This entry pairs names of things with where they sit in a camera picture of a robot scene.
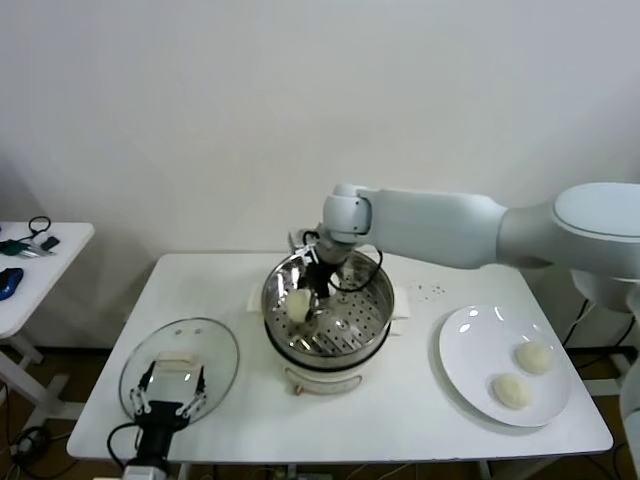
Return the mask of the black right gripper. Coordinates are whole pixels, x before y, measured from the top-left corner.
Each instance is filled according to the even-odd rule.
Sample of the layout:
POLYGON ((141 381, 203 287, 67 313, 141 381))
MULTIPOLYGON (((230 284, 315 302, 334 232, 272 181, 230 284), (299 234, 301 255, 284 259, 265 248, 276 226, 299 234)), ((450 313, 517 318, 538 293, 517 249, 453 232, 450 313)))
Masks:
POLYGON ((324 311, 324 300, 331 296, 330 280, 337 271, 335 264, 326 262, 315 262, 311 260, 300 272, 298 279, 298 289, 305 291, 309 298, 307 313, 305 315, 305 323, 311 324, 316 321, 317 317, 324 311))

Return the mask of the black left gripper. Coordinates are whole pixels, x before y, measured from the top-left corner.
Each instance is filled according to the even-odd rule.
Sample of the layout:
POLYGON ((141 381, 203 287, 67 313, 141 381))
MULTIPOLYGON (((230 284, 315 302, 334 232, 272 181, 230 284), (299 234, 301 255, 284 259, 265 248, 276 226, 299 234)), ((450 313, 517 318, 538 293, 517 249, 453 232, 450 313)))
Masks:
POLYGON ((151 362, 129 393, 136 425, 142 430, 136 452, 137 464, 167 464, 174 434, 188 426, 188 418, 196 414, 207 399, 204 367, 201 367, 193 398, 188 403, 149 401, 147 387, 153 379, 154 369, 155 362, 151 362))

